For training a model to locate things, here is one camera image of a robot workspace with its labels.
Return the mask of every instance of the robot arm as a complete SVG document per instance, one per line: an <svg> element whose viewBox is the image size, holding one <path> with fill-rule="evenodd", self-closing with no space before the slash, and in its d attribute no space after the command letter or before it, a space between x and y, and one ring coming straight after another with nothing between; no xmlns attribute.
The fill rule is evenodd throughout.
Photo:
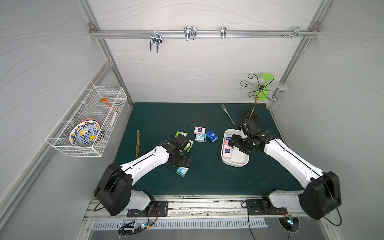
<svg viewBox="0 0 384 240"><path fill-rule="evenodd" d="M303 210L318 220L341 205L340 182L336 174L325 173L308 163L272 132L261 132L254 120L245 122L241 128L246 137L233 135L229 146L248 155L253 149L262 150L287 169L304 188L302 191L269 191L268 197L263 198L265 206Z"/></svg>
<svg viewBox="0 0 384 240"><path fill-rule="evenodd" d="M273 139L265 144L264 152L278 161L286 170L288 170L302 185L306 188L311 179L322 176L322 170L305 161L289 149L282 140Z"/></svg>
<svg viewBox="0 0 384 240"><path fill-rule="evenodd" d="M106 210L115 216L125 207L144 210L150 214L154 199L145 192L132 190L132 186L155 167L168 163L179 167L190 167L191 156L185 152L188 146L187 137L179 134L172 141L162 141L138 159L117 165L112 163L105 170L94 195Z"/></svg>

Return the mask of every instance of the blue and yellow plate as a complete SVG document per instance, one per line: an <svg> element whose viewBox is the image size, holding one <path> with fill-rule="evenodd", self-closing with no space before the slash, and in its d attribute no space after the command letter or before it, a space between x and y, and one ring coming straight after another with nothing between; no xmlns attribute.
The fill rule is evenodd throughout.
<svg viewBox="0 0 384 240"><path fill-rule="evenodd" d="M98 121L81 122L71 131L69 141L73 146L89 146L96 140L100 129L101 125Z"/></svg>

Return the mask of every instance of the white wall panel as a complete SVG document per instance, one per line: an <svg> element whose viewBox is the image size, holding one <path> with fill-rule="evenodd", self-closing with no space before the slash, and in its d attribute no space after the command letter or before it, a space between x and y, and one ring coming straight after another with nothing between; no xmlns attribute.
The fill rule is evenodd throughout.
<svg viewBox="0 0 384 240"><path fill-rule="evenodd" d="M290 147L340 177L341 239L383 239L383 9L383 1L334 1L274 111Z"/></svg>
<svg viewBox="0 0 384 240"><path fill-rule="evenodd" d="M247 75L272 73L274 90L298 40L165 39L158 53L146 39L107 43L134 102L251 103L255 88L240 81L257 83Z"/></svg>
<svg viewBox="0 0 384 240"><path fill-rule="evenodd" d="M112 73L100 86L118 86ZM102 157L66 157L55 150L47 166L0 233L1 240L73 240L127 123L125 104Z"/></svg>
<svg viewBox="0 0 384 240"><path fill-rule="evenodd" d="M308 27L321 0L89 0L102 30L283 30Z"/></svg>
<svg viewBox="0 0 384 240"><path fill-rule="evenodd" d="M1 202L106 59L76 0L0 6Z"/></svg>

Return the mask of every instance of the ventilation grille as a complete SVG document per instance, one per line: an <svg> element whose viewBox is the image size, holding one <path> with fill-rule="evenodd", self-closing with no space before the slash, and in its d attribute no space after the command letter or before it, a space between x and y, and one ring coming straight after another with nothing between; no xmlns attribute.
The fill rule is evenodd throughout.
<svg viewBox="0 0 384 240"><path fill-rule="evenodd" d="M134 222L127 228L137 228L146 224L146 220L96 220L93 230L118 230L121 226ZM268 227L264 218L249 218L251 228ZM247 218L211 218L211 219L159 219L149 229L193 229L193 228L248 228Z"/></svg>

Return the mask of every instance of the white robot arm segment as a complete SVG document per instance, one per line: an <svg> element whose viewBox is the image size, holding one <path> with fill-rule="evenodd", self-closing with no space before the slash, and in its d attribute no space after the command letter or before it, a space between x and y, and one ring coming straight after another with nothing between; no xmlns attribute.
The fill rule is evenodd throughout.
<svg viewBox="0 0 384 240"><path fill-rule="evenodd" d="M265 144L264 152L287 169L299 181L303 188L306 188L308 184L312 182L311 178L316 179L319 175L323 175L323 171L320 168L305 161L289 149L280 139L273 139L269 141L268 144Z"/></svg>
<svg viewBox="0 0 384 240"><path fill-rule="evenodd" d="M121 165L121 170L126 174L132 175L132 186L144 175L155 167L168 161L169 153L161 146L156 146L149 153L139 157L132 162Z"/></svg>

